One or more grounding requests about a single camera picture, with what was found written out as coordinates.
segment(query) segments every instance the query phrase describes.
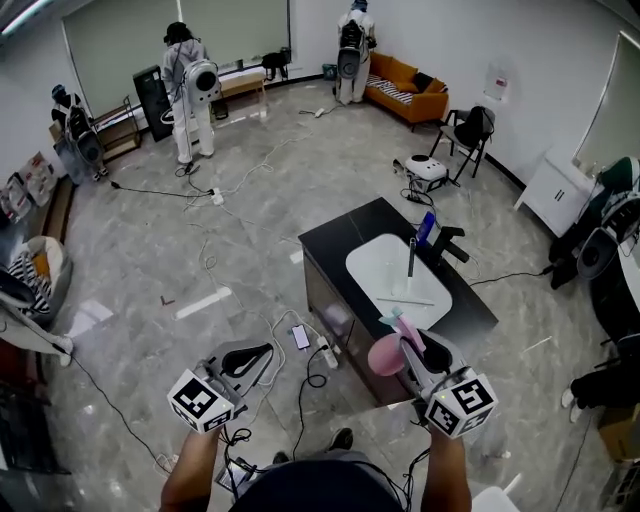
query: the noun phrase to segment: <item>power strip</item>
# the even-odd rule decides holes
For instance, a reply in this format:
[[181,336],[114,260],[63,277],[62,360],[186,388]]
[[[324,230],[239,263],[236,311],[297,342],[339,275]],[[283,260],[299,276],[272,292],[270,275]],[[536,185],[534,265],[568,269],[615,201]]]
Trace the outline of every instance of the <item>power strip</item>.
[[337,370],[338,360],[336,359],[336,355],[333,353],[333,350],[331,350],[331,345],[329,345],[327,338],[325,338],[324,336],[320,336],[317,343],[318,347],[324,348],[324,350],[322,351],[322,355],[327,361],[329,368],[331,368],[332,370]]

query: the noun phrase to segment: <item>black cable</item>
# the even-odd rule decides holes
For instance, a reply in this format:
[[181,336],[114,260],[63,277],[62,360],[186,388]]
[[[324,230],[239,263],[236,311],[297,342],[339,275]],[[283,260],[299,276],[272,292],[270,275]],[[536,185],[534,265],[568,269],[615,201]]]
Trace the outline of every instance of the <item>black cable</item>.
[[[58,347],[58,345],[54,345],[54,348],[56,348],[56,350],[62,350],[62,348]],[[153,453],[153,450],[149,447],[149,445],[145,443],[142,439],[140,439],[140,437],[138,437],[138,435],[136,435],[135,432],[133,432],[133,430],[131,430],[131,427],[129,427],[129,424],[127,423],[127,420],[124,418],[124,415],[122,414],[120,409],[118,409],[115,405],[111,403],[111,400],[109,400],[109,397],[107,396],[107,394],[100,388],[100,386],[98,386],[98,384],[96,384],[96,381],[91,376],[91,374],[85,369],[84,366],[82,366],[82,364],[80,364],[80,361],[78,361],[72,354],[69,354],[69,355],[71,356],[71,359],[73,359],[75,363],[80,367],[80,369],[87,374],[87,377],[89,377],[89,380],[91,381],[93,386],[100,392],[100,394],[104,397],[104,399],[107,401],[109,406],[118,413],[118,415],[120,416],[120,419],[122,419],[122,423],[124,423],[124,426],[129,431],[129,434],[131,434],[142,446],[144,446],[147,449],[151,457],[153,457],[153,463],[158,464],[158,466],[160,466],[160,469],[162,469],[162,471],[164,471],[167,475],[170,475],[171,472],[167,471],[164,466],[158,463],[158,456],[155,453]]]
[[[342,105],[341,103],[339,103],[339,104],[338,104],[338,105],[336,105],[335,107],[333,107],[333,108],[331,108],[331,109],[329,109],[329,110],[325,110],[325,111],[320,115],[320,117],[323,117],[323,116],[329,115],[329,114],[331,114],[331,112],[333,112],[334,110],[336,110],[336,109],[338,109],[338,108],[342,108],[342,107],[344,107],[344,105]],[[317,110],[316,110],[316,112],[311,112],[311,110],[301,110],[300,112],[298,112],[298,114],[311,114],[311,115],[313,115],[313,116],[315,116],[315,115],[316,115],[316,113],[317,113]]]
[[202,194],[202,195],[199,195],[199,196],[190,196],[190,195],[186,195],[186,194],[175,194],[173,192],[158,192],[157,190],[140,190],[140,189],[136,189],[136,188],[123,187],[119,183],[117,183],[115,181],[111,181],[111,180],[109,180],[109,183],[111,183],[111,186],[113,188],[115,188],[116,190],[126,190],[128,192],[138,192],[139,194],[158,194],[160,196],[182,197],[182,198],[185,198],[185,199],[193,199],[193,198],[200,198],[200,197],[210,197],[210,196],[213,195],[213,191],[211,191],[211,193]]
[[344,344],[344,348],[345,350],[349,347],[349,342],[351,341],[351,335],[353,334],[353,328],[356,326],[356,320],[355,318],[353,319],[353,322],[351,323],[351,329],[349,329],[349,336],[347,336],[347,341]]
[[498,281],[502,281],[503,279],[508,279],[509,277],[517,277],[517,276],[543,277],[543,276],[546,276],[546,275],[550,274],[551,272],[553,272],[554,268],[555,267],[553,265],[551,265],[551,266],[545,268],[539,274],[531,274],[530,272],[517,272],[515,274],[509,274],[509,275],[506,275],[506,276],[498,277],[497,279],[487,279],[486,281],[479,281],[477,283],[473,283],[471,286],[473,287],[473,286],[478,286],[478,285],[481,285],[481,284],[497,283]]
[[[296,450],[298,449],[298,445],[302,440],[302,434],[304,434],[304,418],[302,416],[302,392],[304,391],[304,386],[306,384],[309,384],[309,386],[311,386],[314,389],[320,389],[327,385],[327,378],[324,375],[320,375],[317,373],[311,375],[311,361],[313,361],[313,358],[316,357],[320,352],[326,349],[327,347],[319,348],[309,358],[309,361],[307,362],[307,377],[302,381],[302,384],[300,385],[300,392],[298,393],[298,411],[300,413],[300,425],[302,428],[300,430],[300,435],[298,436],[298,440],[296,441],[296,445],[293,447],[293,452],[291,454],[294,461],[296,460]],[[313,379],[320,379],[320,384],[314,384]]]
[[184,178],[185,176],[193,176],[199,170],[200,170],[199,165],[193,165],[189,163],[184,167],[182,166],[178,167],[173,174],[175,175],[176,178]]
[[578,467],[578,461],[580,460],[580,455],[582,455],[582,449],[584,448],[584,444],[587,441],[587,435],[589,434],[589,429],[591,428],[591,420],[593,420],[593,416],[589,417],[589,423],[587,423],[587,428],[584,431],[584,436],[582,437],[582,444],[580,445],[580,449],[578,450],[578,455],[576,455],[576,460],[573,461],[573,466],[571,471],[569,472],[569,478],[567,479],[567,485],[564,486],[564,490],[560,495],[560,501],[558,501],[558,506],[555,508],[555,512],[560,510],[560,505],[562,505],[562,500],[564,500],[564,495],[567,493],[567,489],[569,489],[569,484],[573,479],[573,474],[576,472],[576,468]]
[[[423,181],[425,183],[427,183],[425,180],[422,179],[412,179],[409,181],[409,188],[403,188],[400,191],[400,196],[403,199],[406,199],[407,201],[411,201],[412,203],[417,203],[417,204],[421,204],[426,206],[431,213],[433,213],[434,217],[436,218],[436,227],[438,229],[441,229],[440,223],[438,222],[438,212],[436,210],[436,205],[435,205],[435,201],[433,200],[433,198],[427,194],[426,192],[422,192],[420,190],[417,189],[416,183],[418,181]],[[424,196],[427,198],[428,201],[425,201],[424,199],[422,199],[422,197],[420,196]]]
[[[38,331],[36,331],[35,329],[33,329],[29,324],[23,324],[25,327],[27,327],[33,334],[35,334],[36,336],[38,336],[39,338],[42,338],[43,341],[45,341],[46,343],[50,344],[54,349],[56,349],[58,352],[60,352],[61,354],[67,354],[67,352],[58,344],[56,343],[51,343],[49,340],[47,340],[44,336],[42,336]],[[164,471],[166,474],[171,474],[169,471],[166,470],[166,468],[164,468],[163,466],[161,466],[158,463],[158,456],[153,453],[153,450],[149,447],[149,445],[147,443],[145,443],[142,439],[140,439],[134,432],[133,430],[131,430],[131,428],[129,427],[129,424],[127,423],[127,420],[124,418],[124,415],[122,414],[122,412],[120,411],[120,409],[118,409],[115,405],[113,405],[111,403],[111,400],[109,400],[109,397],[107,396],[107,394],[102,390],[102,388],[100,388],[100,386],[98,386],[98,384],[96,384],[95,379],[91,376],[91,374],[85,369],[84,366],[82,366],[82,364],[80,363],[80,361],[78,361],[73,354],[67,354],[69,357],[71,357],[71,359],[80,367],[80,369],[87,374],[87,377],[89,377],[89,380],[91,381],[91,383],[93,384],[93,386],[102,394],[102,396],[104,397],[104,399],[107,401],[107,403],[109,404],[109,406],[116,411],[119,415],[120,418],[122,419],[122,423],[124,423],[124,426],[127,428],[127,430],[129,431],[129,434],[131,434],[140,444],[142,444],[142,446],[144,446],[147,451],[149,452],[149,454],[153,457],[153,463],[158,464],[158,466],[160,466],[160,469],[162,469],[162,471]]]

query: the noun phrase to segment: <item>cardboard box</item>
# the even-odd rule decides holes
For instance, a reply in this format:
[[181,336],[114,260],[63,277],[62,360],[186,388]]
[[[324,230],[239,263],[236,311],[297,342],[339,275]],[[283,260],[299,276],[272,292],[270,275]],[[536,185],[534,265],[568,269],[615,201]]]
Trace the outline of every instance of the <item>cardboard box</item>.
[[613,460],[640,458],[639,415],[640,405],[626,409],[607,409],[603,414],[598,431]]

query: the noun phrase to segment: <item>cushion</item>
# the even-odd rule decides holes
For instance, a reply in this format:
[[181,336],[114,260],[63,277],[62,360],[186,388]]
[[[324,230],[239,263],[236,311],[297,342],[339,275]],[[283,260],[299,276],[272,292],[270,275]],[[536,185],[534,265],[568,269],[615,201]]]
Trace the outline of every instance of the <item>cushion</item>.
[[412,68],[404,62],[400,62],[396,59],[391,59],[387,76],[383,77],[392,82],[413,82],[413,77],[416,76],[418,68]]
[[393,82],[389,80],[383,80],[379,76],[369,75],[367,78],[367,87],[373,87],[383,92],[390,98],[403,103],[404,105],[411,105],[413,101],[413,94],[409,92],[400,92],[396,89]]
[[381,53],[371,53],[371,70],[369,73],[385,78],[391,64],[391,57],[382,55]]
[[429,87],[426,88],[425,92],[443,92],[443,89],[445,87],[446,86],[444,82],[441,82],[437,78],[434,78],[429,84]]
[[418,94],[418,88],[411,82],[397,82],[393,85],[395,85],[396,89],[398,89],[400,92],[410,92],[411,94]]
[[413,77],[413,83],[418,88],[418,93],[420,94],[427,90],[427,87],[429,87],[432,81],[433,77],[425,75],[424,73],[416,73],[416,76]]

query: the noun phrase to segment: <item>human arm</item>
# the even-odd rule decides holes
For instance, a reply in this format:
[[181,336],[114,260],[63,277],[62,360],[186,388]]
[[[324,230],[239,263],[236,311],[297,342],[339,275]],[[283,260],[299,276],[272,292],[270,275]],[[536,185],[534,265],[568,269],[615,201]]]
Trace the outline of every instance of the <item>human arm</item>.
[[471,512],[462,439],[449,439],[431,427],[431,454],[422,512]]
[[160,512],[206,512],[219,437],[220,429],[187,436],[178,463],[162,489]]

